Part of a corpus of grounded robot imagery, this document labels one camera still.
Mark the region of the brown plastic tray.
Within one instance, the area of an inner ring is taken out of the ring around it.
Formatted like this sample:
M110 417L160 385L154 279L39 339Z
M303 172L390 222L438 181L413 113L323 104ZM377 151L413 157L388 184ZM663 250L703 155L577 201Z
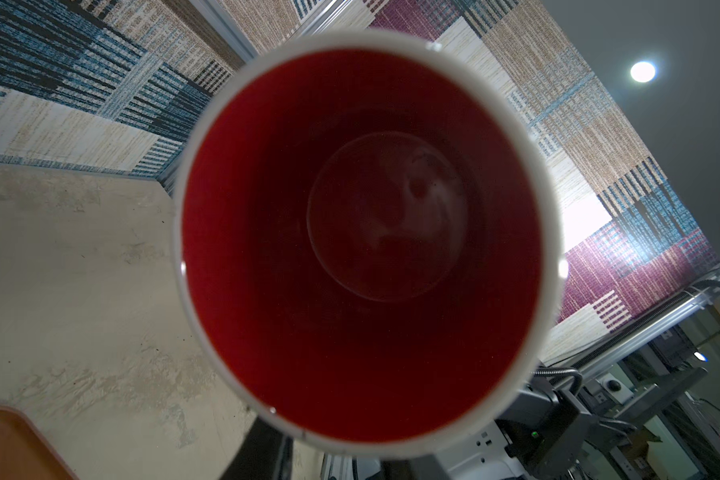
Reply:
M0 479L77 479L35 425L0 407Z

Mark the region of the white mug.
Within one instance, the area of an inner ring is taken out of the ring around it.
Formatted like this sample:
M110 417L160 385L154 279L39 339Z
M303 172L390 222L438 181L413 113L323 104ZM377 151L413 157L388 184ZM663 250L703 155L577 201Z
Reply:
M182 303L275 429L408 459L517 397L559 313L558 201L500 92L386 30L290 41L194 127L175 184Z

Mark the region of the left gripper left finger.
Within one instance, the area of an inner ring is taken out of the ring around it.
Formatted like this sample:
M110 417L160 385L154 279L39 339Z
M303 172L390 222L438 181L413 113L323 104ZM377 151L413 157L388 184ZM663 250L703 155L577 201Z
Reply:
M292 467L293 439L257 418L220 480L290 480Z

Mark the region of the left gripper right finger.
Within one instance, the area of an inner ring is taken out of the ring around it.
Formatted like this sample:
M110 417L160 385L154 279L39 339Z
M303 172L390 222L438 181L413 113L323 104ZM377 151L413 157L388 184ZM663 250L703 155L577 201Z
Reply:
M449 480L450 475L433 455L408 460L385 460L381 462L385 480Z

